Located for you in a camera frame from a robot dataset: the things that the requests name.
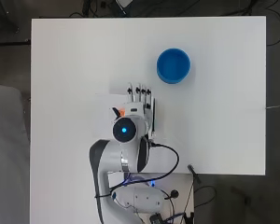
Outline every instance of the gray floor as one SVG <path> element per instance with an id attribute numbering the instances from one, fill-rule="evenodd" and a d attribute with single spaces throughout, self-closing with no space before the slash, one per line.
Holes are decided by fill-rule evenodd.
<path id="1" fill-rule="evenodd" d="M 142 12 L 152 1 L 138 0 L 133 5 L 133 15 Z M 147 11 L 149 17 L 171 17 L 194 1 L 164 1 L 154 5 L 155 10 Z M 234 11 L 248 4 L 248 0 L 205 0 L 185 12 L 184 16 L 217 16 Z M 267 42 L 272 43 L 280 36 L 280 21 L 264 9 L 272 1 L 262 0 L 253 15 L 267 16 Z M 11 18 L 20 26 L 16 35 L 5 34 L 6 41 L 30 38 L 30 19 L 39 16 L 68 16 L 80 11 L 82 2 L 74 0 L 21 0 L 9 6 Z M 273 7 L 280 12 L 280 2 Z M 99 9 L 98 14 L 106 15 L 108 10 Z M 30 95 L 30 47 L 0 48 L 0 84 L 16 87 Z M 280 104 L 280 44 L 267 48 L 267 105 Z M 267 111 L 267 175 L 201 175 L 203 185 L 214 185 L 217 198 L 214 202 L 197 208 L 195 222 L 198 224 L 259 224 L 280 223 L 280 108 Z M 244 194 L 251 197 L 251 204 L 245 204 Z M 202 203 L 211 196 L 207 189 L 195 195 L 195 203 Z"/>

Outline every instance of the black cable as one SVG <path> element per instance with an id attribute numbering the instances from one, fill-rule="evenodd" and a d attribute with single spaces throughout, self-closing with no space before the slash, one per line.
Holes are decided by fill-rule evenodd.
<path id="1" fill-rule="evenodd" d="M 186 210 L 187 210 L 187 207 L 188 207 L 188 204 L 189 204 L 189 197 L 190 197 L 190 194 L 192 193 L 192 189 L 193 189 L 193 186 L 194 186 L 194 182 L 195 182 L 195 179 L 193 179 L 193 182 L 192 182 L 192 185 L 190 186 L 190 189 L 189 189 L 189 196 L 188 196 L 188 199 L 187 199 L 187 203 L 186 203 L 186 206 L 185 206 L 185 209 L 184 209 L 184 214 L 186 214 Z"/>
<path id="2" fill-rule="evenodd" d="M 160 0 L 159 3 L 151 4 L 150 6 L 146 7 L 144 10 L 142 10 L 140 13 L 138 13 L 138 14 L 135 15 L 135 16 L 133 16 L 132 13 L 131 13 L 131 12 L 132 12 L 132 11 L 131 11 L 132 5 L 131 5 L 131 6 L 130 6 L 130 16 L 131 16 L 131 17 L 139 17 L 139 16 L 141 16 L 143 13 L 145 13 L 148 9 L 151 9 L 152 7 L 156 7 L 156 6 L 160 5 L 160 4 L 163 4 L 165 1 L 167 1 L 167 0 Z"/>
<path id="3" fill-rule="evenodd" d="M 72 16 L 74 16 L 74 15 L 78 15 L 78 16 L 80 16 L 80 17 L 84 17 L 81 13 L 79 13 L 79 12 L 73 12 L 72 14 L 70 14 L 68 17 L 72 17 Z"/>
<path id="4" fill-rule="evenodd" d="M 257 2 L 258 2 L 258 0 L 251 0 L 249 6 L 245 9 L 242 16 L 245 16 L 246 14 L 248 14 Z"/>
<path id="5" fill-rule="evenodd" d="M 193 4 L 191 4 L 190 6 L 186 7 L 184 10 L 178 12 L 177 14 L 175 14 L 175 16 L 180 16 L 182 15 L 183 13 L 185 13 L 186 11 L 188 11 L 190 8 L 194 7 L 197 3 L 199 3 L 200 0 L 197 0 L 196 2 L 194 2 Z"/>
<path id="6" fill-rule="evenodd" d="M 242 13 L 242 16 L 246 15 L 247 13 L 251 13 L 253 6 L 258 2 L 258 0 L 251 0 L 250 4 L 243 8 L 243 9 L 238 9 L 235 10 L 233 12 L 228 12 L 228 13 L 224 13 L 221 16 L 233 16 L 239 13 Z"/>
<path id="7" fill-rule="evenodd" d="M 275 11 L 275 10 L 273 10 L 273 9 L 270 9 L 270 7 L 274 6 L 278 1 L 279 1 L 279 0 L 276 0 L 275 2 L 273 2 L 272 4 L 270 4 L 270 5 L 269 5 L 268 7 L 266 7 L 265 9 L 267 9 L 267 10 L 273 12 L 273 13 L 276 14 L 276 15 L 279 17 L 279 19 L 280 19 L 280 13 L 277 12 L 277 11 Z M 267 47 L 271 47 L 271 46 L 277 45 L 277 44 L 279 44 L 279 43 L 280 43 L 280 39 L 277 40 L 276 42 L 274 42 L 273 44 L 267 45 Z"/>
<path id="8" fill-rule="evenodd" d="M 194 193 L 197 193 L 197 192 L 198 192 L 199 190 L 201 190 L 201 189 L 212 189 L 212 190 L 214 191 L 214 196 L 213 196 L 211 199 L 209 199 L 208 201 L 206 201 L 205 203 L 201 203 L 201 204 L 196 205 L 194 208 L 198 208 L 198 207 L 201 207 L 201 206 L 203 206 L 203 205 L 206 205 L 206 204 L 212 202 L 212 201 L 216 198 L 216 196 L 217 196 L 217 190 L 216 190 L 216 188 L 215 188 L 214 186 L 210 186 L 210 185 L 208 185 L 208 186 L 202 186 L 202 187 L 196 189 L 196 190 L 194 191 Z"/>
<path id="9" fill-rule="evenodd" d="M 123 180 L 120 184 L 117 184 L 116 186 L 112 187 L 112 189 L 117 189 L 119 186 L 125 186 L 125 182 L 130 178 L 131 173 L 128 174 L 128 176 Z"/>
<path id="10" fill-rule="evenodd" d="M 277 2 L 279 2 L 279 0 L 276 0 L 273 3 L 271 3 L 268 7 L 266 7 L 266 9 L 269 8 L 269 7 L 273 7 Z"/>
<path id="11" fill-rule="evenodd" d="M 174 206 L 174 203 L 172 202 L 170 195 L 165 190 L 162 190 L 162 189 L 159 189 L 159 190 L 161 192 L 163 192 L 167 196 L 168 200 L 170 201 L 170 204 L 172 206 L 172 217 L 174 217 L 175 216 L 175 206 Z"/>
<path id="12" fill-rule="evenodd" d="M 136 180 L 136 181 L 133 181 L 133 182 L 129 182 L 129 183 L 126 183 L 126 184 L 118 184 L 116 185 L 115 187 L 111 188 L 111 192 L 114 191 L 115 189 L 117 188 L 120 188 L 122 186 L 129 186 L 129 185 L 132 185 L 132 184 L 138 184 L 138 183 L 146 183 L 146 182 L 149 182 L 149 181 L 153 181 L 153 180 L 160 180 L 160 179 L 164 179 L 166 176 L 170 175 L 177 167 L 177 165 L 179 164 L 179 155 L 178 153 L 171 147 L 168 147 L 166 145 L 162 145 L 162 144 L 157 144 L 157 143 L 150 143 L 150 145 L 152 147 L 166 147 L 167 149 L 171 150 L 174 152 L 174 154 L 176 155 L 176 164 L 175 166 L 165 175 L 161 175 L 159 177 L 155 177 L 155 178 L 150 178 L 150 179 L 144 179 L 144 180 Z"/>
<path id="13" fill-rule="evenodd" d="M 94 10 L 94 12 L 93 12 L 93 17 L 94 17 L 94 16 L 98 17 L 97 14 L 96 14 L 97 8 L 98 8 L 98 6 L 97 6 L 97 0 L 95 0 L 95 10 Z"/>

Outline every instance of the white table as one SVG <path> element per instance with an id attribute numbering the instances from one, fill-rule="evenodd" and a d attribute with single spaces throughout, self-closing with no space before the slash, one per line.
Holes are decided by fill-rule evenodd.
<path id="1" fill-rule="evenodd" d="M 204 174 L 265 174 L 265 18 L 33 20 L 31 223 L 98 221 L 89 165 L 96 93 L 146 83 L 156 138 Z M 167 85 L 158 56 L 180 48 L 189 76 Z M 163 161 L 156 165 L 155 160 Z M 166 172 L 167 151 L 147 172 Z"/>

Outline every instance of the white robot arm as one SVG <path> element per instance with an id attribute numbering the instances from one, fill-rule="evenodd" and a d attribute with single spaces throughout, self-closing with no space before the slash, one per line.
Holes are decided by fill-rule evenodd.
<path id="1" fill-rule="evenodd" d="M 111 198 L 109 172 L 140 173 L 149 155 L 148 131 L 152 124 L 151 91 L 138 87 L 133 97 L 128 89 L 129 103 L 124 115 L 115 109 L 118 118 L 113 127 L 115 139 L 99 140 L 90 150 L 97 208 L 102 224 L 141 224 L 134 213 L 125 210 Z"/>

